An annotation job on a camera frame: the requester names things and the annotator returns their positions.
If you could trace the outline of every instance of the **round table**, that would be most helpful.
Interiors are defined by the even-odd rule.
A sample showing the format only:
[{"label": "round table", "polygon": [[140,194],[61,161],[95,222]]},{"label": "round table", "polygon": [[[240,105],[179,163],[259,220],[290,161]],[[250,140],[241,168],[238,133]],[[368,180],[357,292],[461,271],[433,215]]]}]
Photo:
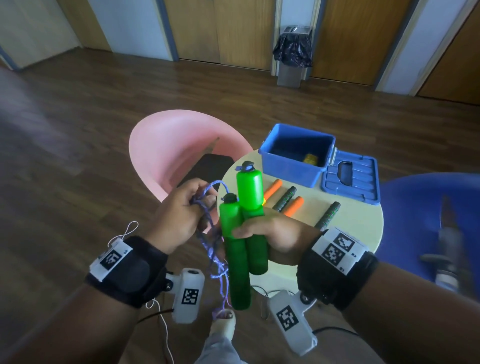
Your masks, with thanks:
[{"label": "round table", "polygon": [[[246,160],[252,161],[256,169],[263,170],[262,156],[258,154],[258,150],[254,150],[243,156],[237,160],[233,166],[228,169],[225,176],[223,176],[223,182],[227,184],[230,192],[237,193],[237,171],[235,171],[235,168],[241,166]],[[276,177],[267,174],[262,174],[262,176],[264,190],[266,190],[277,179]],[[352,237],[357,238],[362,243],[366,244],[370,251],[375,252],[380,244],[384,230],[382,207],[380,205],[369,205],[351,198],[323,192],[320,189],[321,179],[322,177],[319,178],[314,188],[308,188],[282,180],[282,187],[267,200],[265,206],[272,207],[289,187],[295,186],[297,188],[297,193],[294,198],[302,196],[305,202],[292,217],[313,226],[322,217],[330,204],[334,201],[338,201],[341,204],[341,207],[332,219],[330,223],[331,226],[335,226]],[[226,193],[225,187],[220,185],[217,198],[218,213],[219,204],[223,203],[220,198]],[[289,290],[296,293],[298,292],[296,274],[296,266],[285,266],[269,261],[268,271],[265,274],[262,274],[261,276],[250,274],[250,283],[252,286],[262,287],[265,291],[260,288],[254,288],[263,295],[265,295],[265,292],[280,290]]]}]

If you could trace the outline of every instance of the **foot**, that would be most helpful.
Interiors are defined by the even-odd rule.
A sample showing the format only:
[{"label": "foot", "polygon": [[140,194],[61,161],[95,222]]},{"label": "foot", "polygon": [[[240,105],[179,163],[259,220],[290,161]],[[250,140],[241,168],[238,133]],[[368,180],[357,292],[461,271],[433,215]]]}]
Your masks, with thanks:
[{"label": "foot", "polygon": [[237,321],[235,319],[235,313],[233,310],[221,310],[217,313],[216,318],[212,322],[212,326],[210,327],[210,335],[217,332],[232,341],[236,322]]}]

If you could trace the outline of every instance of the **pants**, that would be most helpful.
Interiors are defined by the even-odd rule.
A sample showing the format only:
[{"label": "pants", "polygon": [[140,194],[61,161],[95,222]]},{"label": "pants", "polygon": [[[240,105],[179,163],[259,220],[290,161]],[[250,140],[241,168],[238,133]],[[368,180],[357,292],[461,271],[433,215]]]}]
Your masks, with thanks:
[{"label": "pants", "polygon": [[205,340],[202,354],[195,364],[246,364],[240,360],[230,340],[219,333],[214,333]]}]

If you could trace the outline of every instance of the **orange foam stick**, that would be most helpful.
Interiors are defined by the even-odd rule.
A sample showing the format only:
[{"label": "orange foam stick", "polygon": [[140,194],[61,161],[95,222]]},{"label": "orange foam stick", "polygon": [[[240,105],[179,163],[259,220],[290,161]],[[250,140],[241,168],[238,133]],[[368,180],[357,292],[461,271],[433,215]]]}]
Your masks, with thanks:
[{"label": "orange foam stick", "polygon": [[267,202],[267,200],[273,196],[275,192],[278,191],[280,187],[282,187],[282,180],[275,180],[275,182],[272,183],[270,187],[267,188],[267,190],[264,192],[264,203]]},{"label": "orange foam stick", "polygon": [[303,205],[305,200],[303,197],[298,196],[295,200],[292,201],[292,203],[285,208],[283,211],[283,214],[285,216],[288,216],[289,218],[292,217],[292,215],[297,212],[297,210]]}]

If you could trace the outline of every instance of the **leg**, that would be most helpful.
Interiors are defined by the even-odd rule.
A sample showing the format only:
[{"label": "leg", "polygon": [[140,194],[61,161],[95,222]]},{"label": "leg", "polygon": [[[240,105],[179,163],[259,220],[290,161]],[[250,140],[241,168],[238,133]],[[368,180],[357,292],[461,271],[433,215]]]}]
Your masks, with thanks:
[{"label": "leg", "polygon": [[235,313],[232,310],[223,310],[212,323],[210,336],[205,341],[202,354],[195,364],[241,364],[237,351],[232,345],[235,331]]}]

